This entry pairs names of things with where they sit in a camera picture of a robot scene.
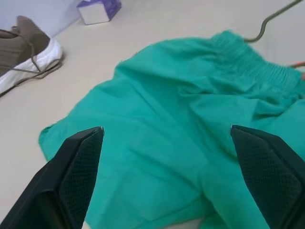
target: tissue box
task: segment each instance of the tissue box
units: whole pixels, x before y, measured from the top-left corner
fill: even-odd
[[[91,25],[110,21],[121,6],[120,0],[84,0],[77,9],[84,24]]]

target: sneaker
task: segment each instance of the sneaker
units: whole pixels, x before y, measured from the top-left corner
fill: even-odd
[[[42,79],[62,63],[62,48],[29,18],[0,30],[0,97],[29,79]]]

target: green cable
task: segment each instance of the green cable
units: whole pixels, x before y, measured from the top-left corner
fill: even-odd
[[[253,43],[253,42],[257,42],[259,41],[263,34],[265,33],[265,30],[266,30],[266,25],[269,21],[271,21],[273,18],[276,18],[277,16],[279,16],[280,14],[284,13],[285,11],[289,10],[291,7],[295,6],[296,4],[302,2],[303,0],[295,0],[294,2],[290,3],[289,5],[285,6],[284,8],[280,9],[278,12],[275,12],[274,14],[270,15],[269,17],[267,17],[264,21],[263,21],[263,24],[262,24],[262,27],[261,27],[261,31],[259,33],[259,35],[255,38],[252,38],[252,39],[247,39],[245,38],[244,41],[247,42],[247,43]]]

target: beige floor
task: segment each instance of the beige floor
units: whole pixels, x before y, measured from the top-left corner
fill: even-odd
[[[41,81],[0,98],[0,220],[32,176],[45,164],[40,130],[65,117],[96,84],[109,80],[116,64],[160,40],[210,37],[226,29],[255,36],[263,19],[289,0],[123,0],[123,8],[104,24],[80,21],[57,36],[66,52],[64,66]],[[274,20],[255,44],[268,60],[305,60],[305,4]],[[198,221],[175,227],[197,228]]]

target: white wall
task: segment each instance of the white wall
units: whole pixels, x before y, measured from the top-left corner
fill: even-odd
[[[8,30],[16,17],[31,18],[53,36],[79,18],[76,5],[81,0],[0,0],[0,28]]]

